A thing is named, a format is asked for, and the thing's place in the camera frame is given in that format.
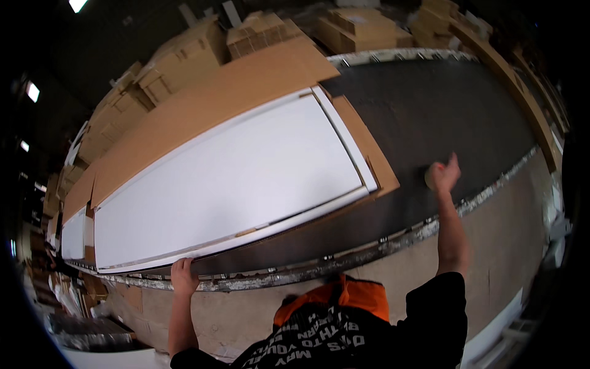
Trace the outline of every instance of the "cardboard sheet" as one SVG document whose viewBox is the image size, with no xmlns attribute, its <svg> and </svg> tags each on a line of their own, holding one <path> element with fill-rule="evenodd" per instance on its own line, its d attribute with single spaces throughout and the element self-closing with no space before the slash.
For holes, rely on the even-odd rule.
<svg viewBox="0 0 590 369">
<path fill-rule="evenodd" d="M 373 177 L 377 180 L 379 189 L 368 198 L 381 197 L 399 188 L 399 181 L 385 155 L 346 96 L 332 99 L 332 105 L 334 105 L 338 115 L 344 121 L 346 128 L 355 140 L 356 146 L 358 146 L 365 161 L 369 164 L 374 174 Z"/>
<path fill-rule="evenodd" d="M 339 72 L 303 38 L 265 48 L 237 59 L 210 78 L 185 88 L 151 111 L 132 135 L 124 135 L 97 163 L 94 189 L 80 185 L 69 201 L 75 213 L 87 194 L 99 205 L 121 185 L 171 150 L 210 128 L 278 97 L 315 86 Z"/>
<path fill-rule="evenodd" d="M 65 224 L 78 210 L 86 206 L 92 196 L 94 178 L 100 167 L 101 160 L 92 163 L 88 169 L 82 173 L 82 177 L 72 186 L 70 192 L 64 200 L 64 211 L 61 220 Z"/>
</svg>

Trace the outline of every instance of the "white panel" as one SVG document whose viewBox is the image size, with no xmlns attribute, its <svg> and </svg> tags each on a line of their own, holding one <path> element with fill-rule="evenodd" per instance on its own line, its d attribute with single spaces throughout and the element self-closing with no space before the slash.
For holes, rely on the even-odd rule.
<svg viewBox="0 0 590 369">
<path fill-rule="evenodd" d="M 188 142 L 175 157 L 142 172 L 100 204 L 95 215 L 97 266 L 154 258 L 160 265 L 165 256 L 176 260 L 197 245 L 219 243 L 226 236 L 235 239 L 235 233 L 362 188 L 315 97 L 291 100 L 232 122 L 230 129 L 223 127 L 229 121 L 223 123 L 207 140 L 195 138 L 197 144 Z M 357 198 L 366 194 L 363 188 Z"/>
<path fill-rule="evenodd" d="M 502 329 L 518 318 L 522 311 L 522 288 L 506 307 L 492 321 L 482 329 L 475 337 L 465 344 L 461 368 L 471 368 L 477 357 L 481 357 L 488 351 L 502 335 Z"/>
<path fill-rule="evenodd" d="M 346 125 L 342 121 L 342 118 L 340 118 L 338 112 L 336 109 L 334 109 L 334 106 L 332 106 L 332 103 L 330 100 L 328 100 L 327 96 L 324 94 L 324 91 L 322 91 L 320 87 L 316 86 L 312 88 L 312 90 L 320 100 L 320 103 L 322 104 L 326 114 L 328 114 L 330 117 L 334 128 L 338 131 L 338 135 L 340 136 L 342 143 L 345 145 L 350 158 L 355 163 L 361 177 L 363 178 L 366 189 L 369 192 L 377 190 L 377 182 L 373 178 L 373 173 L 371 173 L 371 170 L 369 169 L 363 154 L 360 152 L 358 146 L 356 146 L 355 140 L 352 138 L 350 132 L 348 132 Z"/>
<path fill-rule="evenodd" d="M 86 207 L 65 222 L 61 231 L 61 256 L 64 259 L 84 258 L 84 222 Z"/>
<path fill-rule="evenodd" d="M 341 196 L 333 201 L 330 201 L 329 203 L 323 204 L 309 211 L 295 215 L 294 217 L 290 217 L 288 219 L 274 223 L 268 227 L 264 227 L 252 233 L 245 234 L 243 236 L 232 237 L 226 239 L 225 241 L 215 243 L 206 247 L 201 247 L 198 249 L 191 247 L 186 250 L 180 250 L 178 252 L 169 253 L 157 259 L 142 260 L 141 262 L 135 264 L 128 264 L 116 268 L 99 269 L 99 273 L 126 273 L 140 269 L 151 269 L 162 265 L 172 264 L 173 262 L 183 257 L 196 258 L 220 253 L 250 242 L 261 240 L 265 237 L 272 236 L 273 234 L 286 231 L 290 228 L 293 228 L 310 220 L 314 220 L 315 218 L 319 218 L 350 203 L 354 203 L 356 200 L 363 198 L 368 194 L 369 192 L 366 190 L 365 187 L 360 187 L 358 190 L 354 190 L 344 196 Z"/>
<path fill-rule="evenodd" d="M 158 358 L 156 350 L 122 352 L 84 352 L 60 347 L 61 352 L 76 369 L 162 369 L 163 359 Z"/>
</svg>

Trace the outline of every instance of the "worker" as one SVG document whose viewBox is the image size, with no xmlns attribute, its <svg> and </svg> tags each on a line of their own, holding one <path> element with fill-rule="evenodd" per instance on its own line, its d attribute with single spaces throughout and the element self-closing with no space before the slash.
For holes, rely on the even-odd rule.
<svg viewBox="0 0 590 369">
<path fill-rule="evenodd" d="M 279 308 L 273 333 L 226 364 L 199 350 L 191 296 L 199 285 L 192 259 L 172 265 L 174 296 L 168 351 L 177 368 L 454 368 L 467 337 L 464 277 L 470 246 L 451 198 L 457 156 L 431 171 L 438 202 L 438 270 L 406 295 L 407 317 L 389 324 L 384 287 L 341 275 Z"/>
</svg>

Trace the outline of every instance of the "stacked cardboard boxes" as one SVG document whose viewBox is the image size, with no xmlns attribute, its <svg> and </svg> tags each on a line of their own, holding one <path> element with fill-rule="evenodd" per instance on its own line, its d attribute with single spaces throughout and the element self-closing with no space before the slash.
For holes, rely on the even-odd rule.
<svg viewBox="0 0 590 369">
<path fill-rule="evenodd" d="M 57 196 L 61 201 L 65 199 L 74 183 L 82 177 L 82 173 L 84 173 L 84 169 L 76 165 L 67 165 L 61 169 L 57 187 Z"/>
<path fill-rule="evenodd" d="M 449 48 L 453 35 L 448 26 L 459 14 L 459 6 L 450 0 L 423 0 L 418 19 L 409 26 L 420 47 Z"/>
<path fill-rule="evenodd" d="M 412 47 L 412 36 L 376 9 L 335 9 L 318 19 L 316 36 L 336 54 Z"/>
<path fill-rule="evenodd" d="M 147 95 L 133 84 L 141 67 L 138 62 L 134 63 L 94 110 L 78 151 L 78 158 L 86 164 L 91 164 L 104 155 L 126 131 L 133 129 L 154 108 Z M 68 178 L 66 173 L 64 178 L 72 179 L 75 183 L 80 175 L 81 173 L 76 178 Z M 67 186 L 62 187 L 67 193 Z"/>
<path fill-rule="evenodd" d="M 135 82 L 157 106 L 180 89 L 206 78 L 227 60 L 225 34 L 215 15 L 160 46 Z"/>
<path fill-rule="evenodd" d="M 232 60 L 235 60 L 295 37 L 303 37 L 315 45 L 292 20 L 282 20 L 275 13 L 257 11 L 248 15 L 242 25 L 228 31 L 227 48 Z"/>
<path fill-rule="evenodd" d="M 420 47 L 451 48 L 470 52 L 449 31 L 451 22 L 459 22 L 478 32 L 482 40 L 488 40 L 491 26 L 471 13 L 459 13 L 459 6 L 451 0 L 423 0 L 418 19 L 409 26 Z"/>
<path fill-rule="evenodd" d="M 43 214 L 53 218 L 60 211 L 60 199 L 57 197 L 57 184 L 60 179 L 57 173 L 49 176 L 45 198 L 43 199 Z"/>
</svg>

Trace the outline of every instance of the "conveyor belt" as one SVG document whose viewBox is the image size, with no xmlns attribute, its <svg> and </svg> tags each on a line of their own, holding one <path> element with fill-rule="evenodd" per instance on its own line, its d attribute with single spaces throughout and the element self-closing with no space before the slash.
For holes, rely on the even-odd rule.
<svg viewBox="0 0 590 369">
<path fill-rule="evenodd" d="M 529 125 L 499 81 L 472 61 L 411 60 L 343 67 L 322 83 L 359 113 L 401 188 L 338 217 L 316 220 L 194 263 L 202 275 L 284 266 L 375 241 L 433 216 L 424 170 L 459 157 L 458 201 L 479 192 L 534 145 Z M 150 274 L 169 275 L 169 267 Z"/>
</svg>

